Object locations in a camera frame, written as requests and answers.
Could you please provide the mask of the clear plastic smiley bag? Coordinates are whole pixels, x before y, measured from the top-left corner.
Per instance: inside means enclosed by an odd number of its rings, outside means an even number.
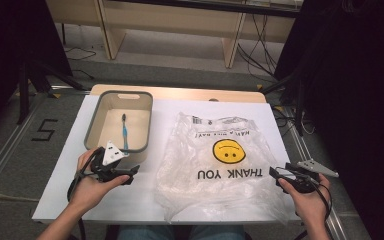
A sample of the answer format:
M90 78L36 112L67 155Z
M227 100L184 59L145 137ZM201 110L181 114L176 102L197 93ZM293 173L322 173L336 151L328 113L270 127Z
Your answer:
M283 194L269 175L275 163L253 120L179 113L156 175L155 197L167 221L196 207L213 220L268 214L285 223Z

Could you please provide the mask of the person's left hand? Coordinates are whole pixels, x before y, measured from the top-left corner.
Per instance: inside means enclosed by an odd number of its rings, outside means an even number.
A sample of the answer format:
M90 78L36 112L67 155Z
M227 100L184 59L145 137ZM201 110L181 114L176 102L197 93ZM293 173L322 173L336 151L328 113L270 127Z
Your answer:
M93 177L86 176L77 184L67 209L83 215L97 206L110 190L121 186L129 179L128 175L122 175L109 182L99 182Z

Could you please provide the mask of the black curtain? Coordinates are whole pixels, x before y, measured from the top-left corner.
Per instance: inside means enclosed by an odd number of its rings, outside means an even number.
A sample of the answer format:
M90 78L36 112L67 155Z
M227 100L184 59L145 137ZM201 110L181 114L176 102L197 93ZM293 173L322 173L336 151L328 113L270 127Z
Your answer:
M384 240L384 0L304 0L276 76L303 85L333 165L372 240Z
M72 74L46 0L0 0L0 111L29 60Z

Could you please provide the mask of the person's right hand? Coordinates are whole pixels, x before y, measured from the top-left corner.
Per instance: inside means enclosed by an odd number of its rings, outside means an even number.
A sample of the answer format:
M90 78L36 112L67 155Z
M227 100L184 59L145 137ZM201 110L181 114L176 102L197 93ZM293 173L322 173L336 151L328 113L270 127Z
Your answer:
M284 179L279 179L279 184L284 190L290 194L293 199L296 213L303 220L305 227L307 226L325 226L325 217L327 207L325 203L329 202L329 186L328 179L322 174L319 175L320 185L319 192L308 194L299 193L290 183Z

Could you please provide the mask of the blue toothbrush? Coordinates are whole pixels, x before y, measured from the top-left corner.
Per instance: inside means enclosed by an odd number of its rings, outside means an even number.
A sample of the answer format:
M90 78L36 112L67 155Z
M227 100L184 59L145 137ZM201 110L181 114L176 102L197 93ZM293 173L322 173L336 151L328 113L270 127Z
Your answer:
M126 114L123 113L122 115L122 135L123 135L123 147L124 150L129 149L128 145L128 132L127 132L127 127L126 127Z

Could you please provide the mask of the beige bin with grey rim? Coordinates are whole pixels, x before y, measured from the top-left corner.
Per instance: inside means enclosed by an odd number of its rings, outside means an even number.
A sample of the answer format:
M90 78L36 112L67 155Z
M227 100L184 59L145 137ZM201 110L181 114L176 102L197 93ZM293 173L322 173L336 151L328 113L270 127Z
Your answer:
M142 91L106 91L98 99L84 145L87 149L105 147L108 141L129 156L127 164L139 164L146 159L150 135L153 96ZM126 114L129 149L124 150L122 115Z

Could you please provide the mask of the black tripod stand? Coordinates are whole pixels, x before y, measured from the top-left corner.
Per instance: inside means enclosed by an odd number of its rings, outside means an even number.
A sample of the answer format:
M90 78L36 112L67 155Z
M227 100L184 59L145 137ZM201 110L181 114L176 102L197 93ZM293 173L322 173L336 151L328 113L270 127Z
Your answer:
M48 93L51 85L46 76L51 75L68 84L76 90L88 91L88 88L76 82L72 76L52 68L50 65L38 60L25 60L19 68L19 94L20 108L17 123L21 124L29 114L29 84L39 93Z
M295 101L295 117L294 126L300 136L303 136L303 110L304 110L304 95L305 84L303 83L303 77L300 74L292 73L280 81L268 86L261 87L259 92L263 95L267 95L275 90L285 88L285 92L281 96L281 102L288 100Z

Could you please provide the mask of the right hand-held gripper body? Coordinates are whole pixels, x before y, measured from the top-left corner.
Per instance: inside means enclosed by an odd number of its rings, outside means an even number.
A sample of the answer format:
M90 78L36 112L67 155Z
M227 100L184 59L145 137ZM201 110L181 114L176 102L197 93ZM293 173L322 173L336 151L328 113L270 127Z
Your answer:
M315 160L306 160L296 163L304 169L303 173L290 172L295 178L288 181L299 193L311 193L316 190L320 184L319 175L338 177L339 173L333 171Z

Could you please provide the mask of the light wooden desk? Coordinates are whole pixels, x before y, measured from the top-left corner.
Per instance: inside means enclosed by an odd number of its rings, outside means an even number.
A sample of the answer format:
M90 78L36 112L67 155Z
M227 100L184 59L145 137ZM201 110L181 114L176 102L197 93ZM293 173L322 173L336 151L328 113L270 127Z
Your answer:
M233 65L238 42L256 40L263 30L270 42L284 43L293 26L289 17L235 13L111 0L46 0L56 23L101 29L107 57L115 59L128 30L219 37L225 66Z

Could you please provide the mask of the wooden table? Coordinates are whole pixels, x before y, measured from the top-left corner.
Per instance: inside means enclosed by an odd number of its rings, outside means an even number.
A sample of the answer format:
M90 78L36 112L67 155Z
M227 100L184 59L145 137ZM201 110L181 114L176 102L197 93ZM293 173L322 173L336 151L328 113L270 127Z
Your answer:
M200 100L218 102L265 103L266 98L260 92L211 90L193 88L173 88L154 86L129 86L97 84L92 87L91 95L101 95L106 91L144 91L155 99Z

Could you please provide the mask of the white table cover board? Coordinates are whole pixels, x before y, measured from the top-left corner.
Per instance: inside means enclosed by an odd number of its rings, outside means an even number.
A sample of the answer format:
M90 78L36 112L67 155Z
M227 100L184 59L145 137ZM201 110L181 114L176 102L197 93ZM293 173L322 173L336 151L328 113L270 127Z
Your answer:
M90 123L96 96L84 98L60 157L33 213L36 222L50 223L67 205L66 192L74 176L77 157L85 151L83 139ZM229 113L253 120L274 154L275 164L289 161L281 134L277 128L271 106L267 103L234 103L211 101L186 101L157 99L154 101L148 156L138 175L129 186L110 191L83 217L85 221L114 224L163 224L163 208L155 200L157 168L162 163L163 145L175 122L175 115L188 109L192 114L204 117L222 117Z

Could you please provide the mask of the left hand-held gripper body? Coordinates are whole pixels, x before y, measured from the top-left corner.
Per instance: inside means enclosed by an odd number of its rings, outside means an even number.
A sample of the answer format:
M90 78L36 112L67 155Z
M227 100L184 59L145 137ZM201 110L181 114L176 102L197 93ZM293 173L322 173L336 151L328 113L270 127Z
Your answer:
M108 141L106 147L99 147L92 154L92 160L90 168L92 175L100 182L109 182L116 177L122 176L122 169L119 164L124 158L127 158L129 154L121 151L115 144Z

